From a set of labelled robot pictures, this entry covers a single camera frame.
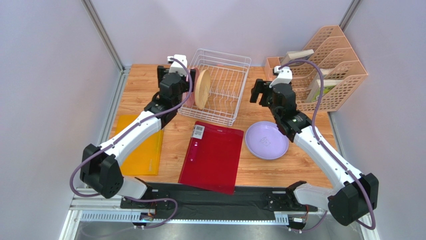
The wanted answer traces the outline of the yellow plate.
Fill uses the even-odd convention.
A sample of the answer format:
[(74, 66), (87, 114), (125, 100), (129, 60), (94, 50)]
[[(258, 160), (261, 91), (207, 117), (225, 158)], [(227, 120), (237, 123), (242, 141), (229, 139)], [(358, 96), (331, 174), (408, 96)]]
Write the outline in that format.
[(199, 110), (203, 110), (208, 101), (211, 87), (211, 73), (208, 69), (202, 70), (195, 82), (194, 103)]

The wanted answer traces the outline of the purple plate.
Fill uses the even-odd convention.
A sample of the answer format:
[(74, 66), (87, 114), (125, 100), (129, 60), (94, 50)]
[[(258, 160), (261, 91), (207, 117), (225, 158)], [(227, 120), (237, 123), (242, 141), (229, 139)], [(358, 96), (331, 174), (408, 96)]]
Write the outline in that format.
[(270, 121), (252, 124), (245, 132), (244, 141), (250, 153), (262, 160), (281, 158), (290, 145), (289, 139)]

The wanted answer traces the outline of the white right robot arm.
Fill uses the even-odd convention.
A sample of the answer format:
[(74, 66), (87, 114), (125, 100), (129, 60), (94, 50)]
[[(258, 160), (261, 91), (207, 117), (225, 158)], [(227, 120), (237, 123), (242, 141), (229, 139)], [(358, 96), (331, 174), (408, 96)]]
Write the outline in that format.
[(362, 173), (331, 147), (313, 121), (297, 110), (291, 84), (257, 79), (249, 101), (267, 107), (280, 135), (307, 153), (332, 184), (332, 188), (324, 188), (298, 181), (287, 188), (291, 201), (328, 211), (343, 226), (357, 222), (374, 230), (378, 178), (373, 173)]

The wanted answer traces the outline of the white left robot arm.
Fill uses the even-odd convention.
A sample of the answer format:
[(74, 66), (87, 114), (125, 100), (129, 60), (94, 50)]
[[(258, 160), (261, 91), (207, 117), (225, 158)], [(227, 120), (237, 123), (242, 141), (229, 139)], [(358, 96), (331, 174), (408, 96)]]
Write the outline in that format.
[(180, 73), (159, 65), (159, 91), (136, 120), (101, 145), (85, 147), (78, 172), (80, 180), (95, 190), (93, 196), (143, 198), (148, 185), (136, 177), (124, 176), (121, 166), (137, 147), (177, 115), (178, 109), (189, 99), (183, 97), (183, 93), (190, 94), (195, 89), (196, 75), (195, 69)]

